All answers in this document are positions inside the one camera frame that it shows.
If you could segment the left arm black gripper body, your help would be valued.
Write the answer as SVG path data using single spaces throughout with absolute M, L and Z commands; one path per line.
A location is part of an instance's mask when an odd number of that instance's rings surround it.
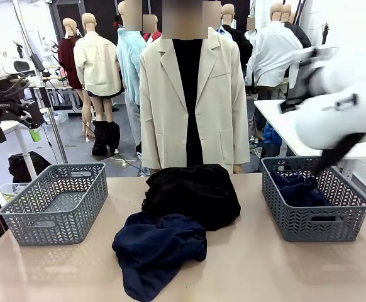
M 21 103 L 24 96 L 23 92 L 10 92 L 8 94 L 0 92 L 0 124 L 2 121 L 17 121 L 26 125 L 26 121 L 23 119 L 26 113 Z

